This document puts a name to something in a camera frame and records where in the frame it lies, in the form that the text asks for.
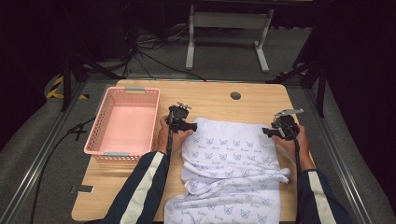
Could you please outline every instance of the dark background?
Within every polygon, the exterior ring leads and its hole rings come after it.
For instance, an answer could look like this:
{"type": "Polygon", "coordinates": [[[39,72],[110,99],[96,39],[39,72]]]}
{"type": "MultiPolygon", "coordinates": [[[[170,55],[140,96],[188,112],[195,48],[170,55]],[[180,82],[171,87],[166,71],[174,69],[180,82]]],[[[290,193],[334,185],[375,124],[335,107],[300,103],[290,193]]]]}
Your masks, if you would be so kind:
{"type": "MultiPolygon", "coordinates": [[[[393,7],[387,1],[344,2],[346,9],[280,9],[272,25],[315,27],[298,62],[326,53],[333,96],[361,155],[396,211],[393,7]]],[[[189,10],[188,6],[131,7],[92,0],[1,1],[0,148],[46,103],[44,88],[59,73],[68,53],[76,51],[96,62],[122,58],[127,54],[126,31],[132,31],[131,41],[139,26],[165,38],[167,28],[186,22],[189,10]],[[125,17],[127,7],[133,14],[125,17]]]]}

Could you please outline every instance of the white cloth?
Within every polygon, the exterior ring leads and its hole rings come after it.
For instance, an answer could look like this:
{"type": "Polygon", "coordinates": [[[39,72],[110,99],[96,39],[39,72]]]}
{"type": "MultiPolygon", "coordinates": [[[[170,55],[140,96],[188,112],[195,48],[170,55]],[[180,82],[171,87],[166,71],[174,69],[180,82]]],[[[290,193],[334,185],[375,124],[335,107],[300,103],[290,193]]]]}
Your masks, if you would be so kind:
{"type": "Polygon", "coordinates": [[[186,194],[165,205],[164,223],[279,223],[280,169],[263,124],[198,118],[186,139],[181,179],[186,194]]]}

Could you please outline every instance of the person's left hand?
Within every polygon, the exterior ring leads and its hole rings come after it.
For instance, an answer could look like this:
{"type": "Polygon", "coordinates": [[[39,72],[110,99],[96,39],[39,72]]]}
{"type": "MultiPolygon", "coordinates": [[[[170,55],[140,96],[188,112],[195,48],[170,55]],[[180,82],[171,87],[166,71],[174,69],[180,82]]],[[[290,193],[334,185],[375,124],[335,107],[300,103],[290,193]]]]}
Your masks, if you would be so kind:
{"type": "MultiPolygon", "coordinates": [[[[160,119],[161,129],[158,132],[158,145],[157,151],[161,151],[166,154],[166,145],[168,144],[168,133],[169,133],[169,126],[166,123],[167,116],[164,116],[160,119]]],[[[183,133],[174,133],[173,134],[173,142],[172,142],[172,150],[178,150],[181,148],[184,140],[190,135],[194,133],[193,130],[187,130],[183,133]]]]}

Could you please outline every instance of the hand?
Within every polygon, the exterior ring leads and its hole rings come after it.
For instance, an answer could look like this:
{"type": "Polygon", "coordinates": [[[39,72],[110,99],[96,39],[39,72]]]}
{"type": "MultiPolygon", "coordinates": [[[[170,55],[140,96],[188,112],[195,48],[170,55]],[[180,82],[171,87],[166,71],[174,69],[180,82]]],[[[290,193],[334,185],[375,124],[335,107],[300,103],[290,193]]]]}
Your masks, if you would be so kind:
{"type": "MultiPolygon", "coordinates": [[[[169,134],[169,126],[166,123],[167,116],[164,116],[160,119],[161,129],[158,133],[158,145],[157,150],[166,154],[166,146],[168,145],[168,134],[169,134]]],[[[190,135],[194,133],[193,130],[187,130],[183,133],[174,133],[173,134],[173,142],[172,142],[172,150],[178,150],[181,148],[184,140],[190,135]]]]}
{"type": "MultiPolygon", "coordinates": [[[[309,149],[309,144],[308,144],[308,139],[306,138],[305,134],[305,127],[301,124],[298,124],[298,128],[300,132],[297,134],[297,141],[300,146],[300,164],[301,164],[301,171],[306,170],[306,169],[315,169],[315,165],[311,160],[310,156],[310,149],[309,149]]],[[[278,136],[273,135],[272,139],[274,142],[283,148],[285,148],[286,152],[288,153],[289,157],[296,162],[295,158],[295,149],[296,146],[294,144],[293,140],[285,140],[282,139],[278,136]]]]}

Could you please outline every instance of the reflective stripe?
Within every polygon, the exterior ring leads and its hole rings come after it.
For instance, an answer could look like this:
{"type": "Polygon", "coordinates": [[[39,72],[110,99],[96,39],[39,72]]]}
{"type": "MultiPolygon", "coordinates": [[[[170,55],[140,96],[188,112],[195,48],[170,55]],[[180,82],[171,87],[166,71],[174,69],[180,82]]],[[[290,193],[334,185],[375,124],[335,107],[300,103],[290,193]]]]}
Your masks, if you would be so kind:
{"type": "Polygon", "coordinates": [[[149,189],[152,185],[152,178],[157,172],[158,166],[163,159],[162,153],[156,153],[152,162],[134,191],[131,201],[129,201],[125,213],[122,215],[120,223],[136,223],[142,214],[144,203],[148,194],[149,189]]]}
{"type": "Polygon", "coordinates": [[[323,188],[320,184],[317,172],[308,172],[308,176],[311,189],[315,195],[315,201],[317,202],[320,222],[336,223],[332,215],[332,209],[330,208],[329,202],[327,201],[326,195],[324,194],[323,188]]]}

